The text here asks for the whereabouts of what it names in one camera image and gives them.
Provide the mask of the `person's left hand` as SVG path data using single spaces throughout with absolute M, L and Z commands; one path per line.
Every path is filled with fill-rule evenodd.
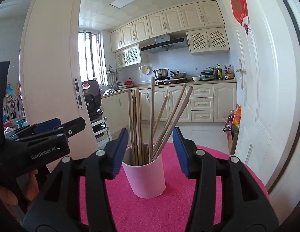
M 25 192 L 20 190 L 18 185 L 16 185 L 16 189 L 13 187 L 6 188 L 0 185 L 0 199 L 2 202 L 7 205 L 18 205 L 20 197 L 22 200 L 23 198 L 26 198 L 27 200 L 25 203 L 27 204 L 27 210 L 29 210 L 39 193 L 39 186 L 36 179 L 38 172 L 39 171 L 35 169 L 29 173 L 29 179 L 25 186 Z

